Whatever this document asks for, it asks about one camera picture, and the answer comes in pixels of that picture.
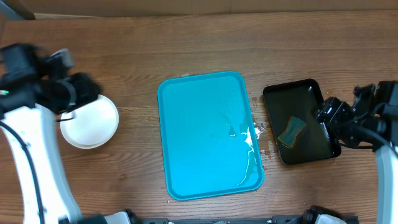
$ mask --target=wooden tabletop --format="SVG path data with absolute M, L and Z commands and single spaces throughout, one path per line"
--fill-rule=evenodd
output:
M 398 79 L 398 11 L 302 12 L 8 22 L 2 45 L 30 42 L 70 49 L 74 72 L 103 86 L 120 113 L 115 136 L 97 149 L 58 143 L 83 214 L 130 208 L 139 217 L 255 218 L 301 214 L 321 205 L 374 223 L 377 169 L 371 151 L 284 166 L 262 90 L 304 78 L 323 97 L 353 102 L 355 85 Z M 179 202 L 165 187 L 157 88 L 168 78 L 235 70 L 244 76 L 265 181 L 256 191 Z M 0 137 L 0 220 L 20 223 L 21 190 L 11 150 Z

